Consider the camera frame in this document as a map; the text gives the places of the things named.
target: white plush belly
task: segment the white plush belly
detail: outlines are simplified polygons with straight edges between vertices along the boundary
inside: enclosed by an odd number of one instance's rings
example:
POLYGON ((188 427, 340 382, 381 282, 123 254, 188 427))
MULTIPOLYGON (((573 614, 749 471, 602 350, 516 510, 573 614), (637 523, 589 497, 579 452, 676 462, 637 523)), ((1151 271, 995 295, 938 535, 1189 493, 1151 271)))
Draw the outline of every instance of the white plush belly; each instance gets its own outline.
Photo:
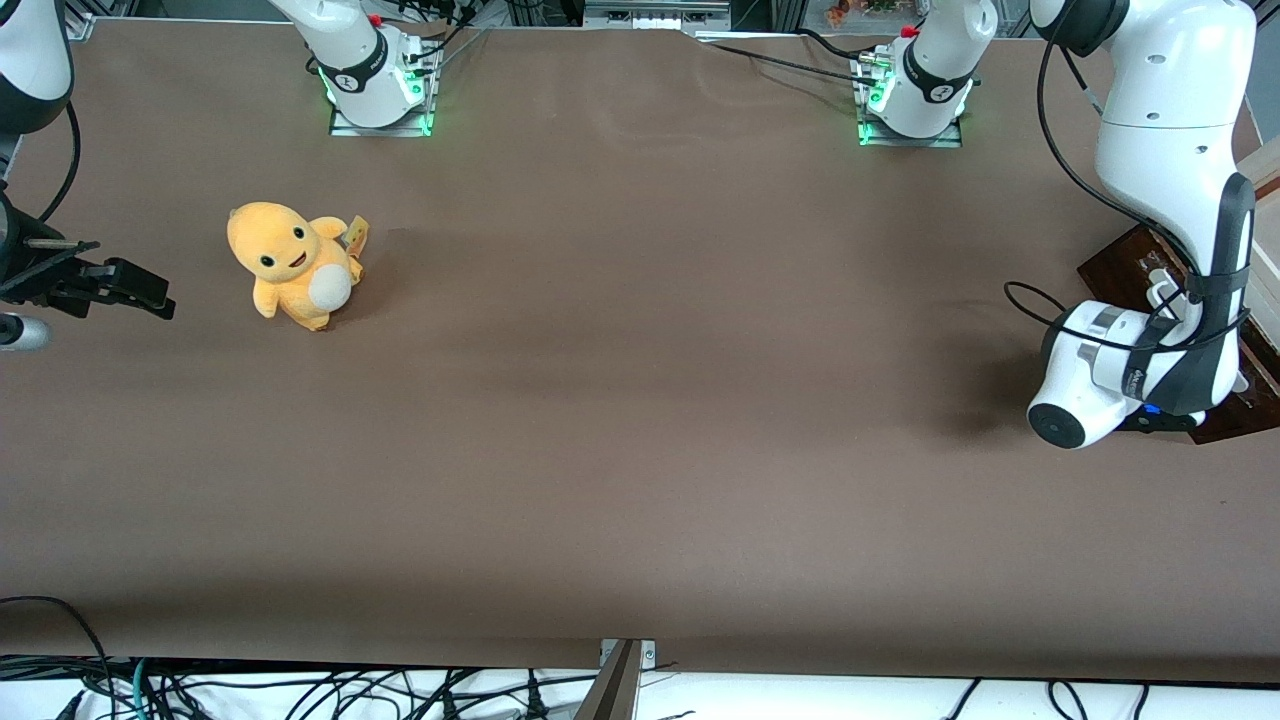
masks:
POLYGON ((337 310, 351 297, 351 273, 342 265, 320 265, 307 287, 311 302, 321 310, 337 310))

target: plush toy tag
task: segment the plush toy tag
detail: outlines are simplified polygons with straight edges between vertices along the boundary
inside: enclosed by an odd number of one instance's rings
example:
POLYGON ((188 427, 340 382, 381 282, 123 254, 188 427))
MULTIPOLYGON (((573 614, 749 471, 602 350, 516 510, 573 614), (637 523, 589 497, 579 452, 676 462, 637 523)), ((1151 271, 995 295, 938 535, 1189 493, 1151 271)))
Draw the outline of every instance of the plush toy tag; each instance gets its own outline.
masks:
POLYGON ((366 240, 369 240, 369 223, 360 215, 356 215, 356 219, 347 227, 347 232, 343 233, 339 242, 347 250, 347 255, 360 258, 360 254, 365 250, 366 240))

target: yellow plush toy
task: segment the yellow plush toy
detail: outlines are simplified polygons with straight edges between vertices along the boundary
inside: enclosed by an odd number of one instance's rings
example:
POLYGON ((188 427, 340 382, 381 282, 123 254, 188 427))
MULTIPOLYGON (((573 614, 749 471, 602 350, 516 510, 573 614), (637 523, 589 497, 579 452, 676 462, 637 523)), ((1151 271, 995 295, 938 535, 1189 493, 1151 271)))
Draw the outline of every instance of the yellow plush toy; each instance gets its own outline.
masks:
POLYGON ((338 218, 308 223, 275 202, 250 202, 227 220, 232 252, 257 278, 253 306, 264 318, 274 318, 279 306, 308 331, 325 329, 329 313, 351 297, 365 274, 357 258, 367 237, 369 224, 358 215, 349 228, 338 218))

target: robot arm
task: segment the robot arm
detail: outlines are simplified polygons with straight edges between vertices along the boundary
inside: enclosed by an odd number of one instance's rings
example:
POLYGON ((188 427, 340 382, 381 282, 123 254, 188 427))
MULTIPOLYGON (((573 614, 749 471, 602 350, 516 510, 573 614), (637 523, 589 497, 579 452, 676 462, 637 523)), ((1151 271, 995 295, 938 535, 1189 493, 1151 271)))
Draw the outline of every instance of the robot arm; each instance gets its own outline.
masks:
POLYGON ((72 96, 63 0, 0 0, 0 133, 36 132, 72 96))
POLYGON ((888 45, 892 77, 867 109, 899 135, 940 135, 963 111, 998 19, 991 0, 937 0, 919 35, 888 45))
POLYGON ((1253 236, 1253 187, 1236 173, 1231 133, 1256 19, 1224 0, 1033 0, 1032 18, 1078 55, 1111 55, 1098 176, 1171 232, 1190 269, 1180 318, 1087 301, 1046 333, 1044 384, 1028 420, 1074 448, 1139 409, 1196 416, 1231 389, 1253 236))
MULTIPOLYGON (((38 131, 68 106, 73 72, 63 13, 63 0, 0 0, 0 133, 38 131)), ((52 206, 28 215, 4 190, 0 182, 0 300, 77 318, 95 302, 173 316, 168 281, 120 258, 84 260, 97 242, 65 238, 45 223, 52 206)), ((38 350, 47 341, 44 322, 0 315, 0 350, 38 350)))
POLYGON ((406 82, 426 72, 419 37, 392 26, 374 27, 357 3, 335 0, 269 0, 302 33, 320 65, 334 106, 352 123, 380 128, 403 118, 424 102, 416 85, 406 82))

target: table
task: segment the table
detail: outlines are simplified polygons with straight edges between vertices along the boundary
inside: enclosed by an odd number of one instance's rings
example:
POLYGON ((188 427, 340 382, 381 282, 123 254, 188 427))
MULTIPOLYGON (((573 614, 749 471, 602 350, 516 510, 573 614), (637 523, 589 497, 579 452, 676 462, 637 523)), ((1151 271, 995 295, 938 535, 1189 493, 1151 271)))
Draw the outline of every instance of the table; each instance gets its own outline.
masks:
MULTIPOLYGON (((838 81, 675 32, 492 32, 434 137, 365 140, 325 135, 287 26, 101 22, 54 225, 178 314, 42 314, 55 343, 4 357, 0 593, 136 656, 654 637, 689 670, 1276 680, 1277 436, 1064 452, 1023 420, 1039 328, 1002 281, 1075 301, 1126 229, 1039 137, 1039 53, 992 44, 942 151, 860 147, 838 81), (253 311, 224 236, 253 200, 372 224, 330 332, 253 311)), ((1088 168, 1062 68, 1048 99, 1088 168)), ((0 652, 84 651, 12 612, 0 652)))

